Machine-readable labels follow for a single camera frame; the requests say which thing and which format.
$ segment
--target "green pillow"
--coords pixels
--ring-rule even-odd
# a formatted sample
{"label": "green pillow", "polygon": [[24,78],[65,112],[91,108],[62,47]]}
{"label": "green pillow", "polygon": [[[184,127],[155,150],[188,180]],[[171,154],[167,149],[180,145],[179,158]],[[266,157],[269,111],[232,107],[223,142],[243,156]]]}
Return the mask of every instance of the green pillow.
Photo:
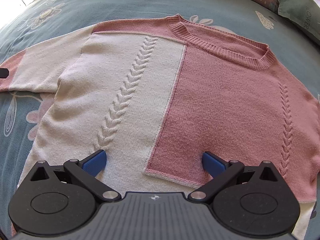
{"label": "green pillow", "polygon": [[278,14],[320,45],[320,7],[313,0],[279,0]]}

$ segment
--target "sweater collar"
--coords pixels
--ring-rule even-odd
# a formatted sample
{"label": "sweater collar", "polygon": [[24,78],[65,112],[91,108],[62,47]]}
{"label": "sweater collar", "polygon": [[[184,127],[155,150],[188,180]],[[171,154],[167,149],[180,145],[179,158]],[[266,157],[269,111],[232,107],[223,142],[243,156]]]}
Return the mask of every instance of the sweater collar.
{"label": "sweater collar", "polygon": [[[188,43],[190,43],[190,44],[192,44],[192,45],[194,45],[204,51],[207,51],[210,54],[213,54],[219,58],[228,60],[228,61],[233,62],[235,64],[239,64],[239,65],[242,65],[246,68],[259,71],[259,70],[268,69],[272,65],[272,63],[276,60],[276,56],[272,53],[269,46],[264,43],[252,41],[252,40],[249,40],[249,39],[244,38],[239,35],[227,33],[227,32],[220,31],[218,29],[215,29],[215,28],[212,28],[209,26],[204,26],[201,24],[190,22],[190,21],[182,18],[179,14],[171,16],[171,17],[166,17],[166,20],[167,20],[167,24],[168,24],[169,28],[180,39],[182,39],[182,40],[184,40],[184,41],[186,41],[186,42],[188,42]],[[228,37],[228,36],[235,37],[235,38],[243,41],[244,43],[246,42],[246,43],[251,44],[259,49],[262,49],[264,51],[264,55],[261,58],[254,58],[254,57],[247,57],[247,56],[241,55],[239,53],[236,53],[236,52],[233,52],[230,50],[222,49],[214,44],[211,44],[207,41],[201,40],[200,38],[198,38],[196,36],[193,36],[188,31],[188,29],[186,27],[187,24],[196,25],[199,28],[207,28],[212,31],[219,32],[223,36],[226,36],[226,37]]]}

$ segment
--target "crew neck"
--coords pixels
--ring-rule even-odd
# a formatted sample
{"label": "crew neck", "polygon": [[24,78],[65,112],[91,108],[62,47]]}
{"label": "crew neck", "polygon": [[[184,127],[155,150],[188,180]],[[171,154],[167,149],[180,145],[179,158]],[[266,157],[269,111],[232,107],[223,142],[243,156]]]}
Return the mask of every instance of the crew neck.
{"label": "crew neck", "polygon": [[[242,37],[236,34],[227,33],[209,26],[190,22],[182,18],[179,14],[166,17],[166,20],[169,28],[177,37],[196,46],[199,49],[205,50],[206,52],[213,54],[219,58],[222,58],[224,60],[231,61],[235,64],[242,65],[252,70],[266,70],[276,60],[276,56],[273,54],[273,52],[270,50],[267,44],[252,41],[245,37]],[[255,46],[258,49],[262,49],[263,55],[261,55],[261,58],[248,57],[248,56],[244,56],[242,54],[236,53],[234,51],[222,49],[212,43],[201,40],[200,38],[192,35],[188,31],[188,28],[186,25],[196,25],[199,28],[209,29],[211,31],[220,33],[220,35],[225,36],[226,38],[234,37],[242,41],[244,45],[247,43],[252,46]]]}

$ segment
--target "white cable knit braid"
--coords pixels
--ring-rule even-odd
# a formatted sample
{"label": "white cable knit braid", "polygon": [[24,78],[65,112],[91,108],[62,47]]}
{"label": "white cable knit braid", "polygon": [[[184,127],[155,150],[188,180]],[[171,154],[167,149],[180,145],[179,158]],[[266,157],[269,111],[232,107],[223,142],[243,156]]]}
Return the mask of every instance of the white cable knit braid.
{"label": "white cable knit braid", "polygon": [[130,71],[124,79],[123,86],[117,92],[115,99],[109,107],[108,114],[104,118],[104,122],[98,132],[98,140],[94,143],[95,150],[107,150],[111,145],[130,100],[147,67],[157,40],[158,38],[145,37]]}

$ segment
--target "bed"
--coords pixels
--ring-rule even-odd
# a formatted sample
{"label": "bed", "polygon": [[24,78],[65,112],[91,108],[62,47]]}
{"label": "bed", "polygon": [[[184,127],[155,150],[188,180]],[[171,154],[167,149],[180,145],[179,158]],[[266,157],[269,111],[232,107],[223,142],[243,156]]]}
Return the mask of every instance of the bed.
{"label": "bed", "polygon": [[[320,100],[320,47],[293,24],[251,0],[35,0],[0,30],[0,63],[41,41],[102,21],[175,14],[268,44],[281,63]],[[0,225],[7,236],[11,235],[8,203],[41,118],[53,100],[50,93],[0,93]],[[317,196],[319,203],[320,176]],[[319,206],[311,214],[307,240],[317,237]]]}

